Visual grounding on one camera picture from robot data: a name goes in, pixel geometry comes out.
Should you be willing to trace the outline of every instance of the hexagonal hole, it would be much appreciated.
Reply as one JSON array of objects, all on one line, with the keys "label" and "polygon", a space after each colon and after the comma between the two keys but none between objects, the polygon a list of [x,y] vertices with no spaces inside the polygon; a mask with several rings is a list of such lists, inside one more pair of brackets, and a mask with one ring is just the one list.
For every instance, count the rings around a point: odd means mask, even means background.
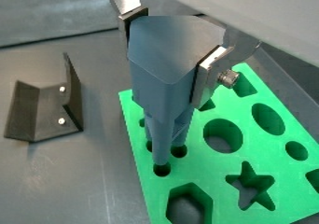
[{"label": "hexagonal hole", "polygon": [[214,200],[195,183],[170,191],[166,217],[174,224],[211,224]]},{"label": "hexagonal hole", "polygon": [[305,161],[309,158],[309,152],[303,145],[291,141],[286,144],[289,155],[298,161]]},{"label": "hexagonal hole", "polygon": [[211,120],[203,130],[207,145],[221,153],[237,152],[243,144],[243,133],[226,119]]},{"label": "hexagonal hole", "polygon": [[285,133],[285,121],[267,105],[255,104],[253,114],[255,122],[267,133],[273,135],[282,135]]},{"label": "hexagonal hole", "polygon": [[235,94],[239,97],[246,97],[253,94],[257,94],[257,90],[255,90],[254,85],[251,84],[250,80],[246,78],[243,73],[241,73],[241,72],[238,72],[238,73],[239,73],[239,79],[234,86]]}]

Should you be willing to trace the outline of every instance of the green foam board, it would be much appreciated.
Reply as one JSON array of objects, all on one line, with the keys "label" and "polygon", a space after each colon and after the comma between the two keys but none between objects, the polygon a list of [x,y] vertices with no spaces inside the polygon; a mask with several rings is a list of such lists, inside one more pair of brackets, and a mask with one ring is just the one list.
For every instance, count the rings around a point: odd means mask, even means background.
[{"label": "green foam board", "polygon": [[[297,118],[246,63],[233,90],[219,86],[211,105],[195,111],[187,155],[171,155],[171,173],[154,174],[146,148],[143,110],[132,91],[120,92],[130,141],[151,223],[171,223],[169,199],[193,195],[206,208],[209,223],[293,223],[319,212],[319,146]],[[209,144],[221,137],[231,149]],[[234,183],[255,188],[250,205],[239,208]]]}]

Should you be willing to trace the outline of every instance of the oval hole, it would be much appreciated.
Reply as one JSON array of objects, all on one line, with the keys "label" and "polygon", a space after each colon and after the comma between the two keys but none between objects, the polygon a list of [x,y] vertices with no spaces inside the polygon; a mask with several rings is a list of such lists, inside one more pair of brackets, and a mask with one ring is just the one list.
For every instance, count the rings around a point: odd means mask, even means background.
[{"label": "oval hole", "polygon": [[309,152],[299,143],[291,141],[286,144],[289,155],[298,161],[305,161],[309,158]]},{"label": "oval hole", "polygon": [[255,104],[253,114],[255,122],[267,133],[273,135],[282,135],[285,133],[285,122],[267,105]]},{"label": "oval hole", "polygon": [[243,133],[226,119],[211,120],[203,130],[207,145],[221,153],[234,153],[243,145]]}]

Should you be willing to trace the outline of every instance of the gray table surface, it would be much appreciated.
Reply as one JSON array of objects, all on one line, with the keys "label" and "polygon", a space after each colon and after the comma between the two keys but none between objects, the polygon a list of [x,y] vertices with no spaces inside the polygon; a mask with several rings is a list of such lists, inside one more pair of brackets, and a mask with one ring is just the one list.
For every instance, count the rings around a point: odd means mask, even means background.
[{"label": "gray table surface", "polygon": [[15,81],[66,81],[64,51],[84,95],[83,133],[32,145],[0,136],[0,223],[150,223],[118,95],[131,82],[119,35],[0,49],[2,131]]},{"label": "gray table surface", "polygon": [[[140,0],[151,15],[198,12],[177,0]],[[108,0],[0,0],[0,47],[118,27]]]}]

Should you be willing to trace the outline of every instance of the dark gray tabletop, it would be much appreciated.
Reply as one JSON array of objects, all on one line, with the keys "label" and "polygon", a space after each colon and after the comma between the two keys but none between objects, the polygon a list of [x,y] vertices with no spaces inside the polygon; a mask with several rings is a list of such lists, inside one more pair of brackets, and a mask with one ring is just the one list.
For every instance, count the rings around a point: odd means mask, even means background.
[{"label": "dark gray tabletop", "polygon": [[0,130],[15,81],[66,81],[64,51],[83,83],[84,132],[32,145],[0,136],[0,223],[150,223],[118,95],[130,89],[118,31],[0,50]]}]

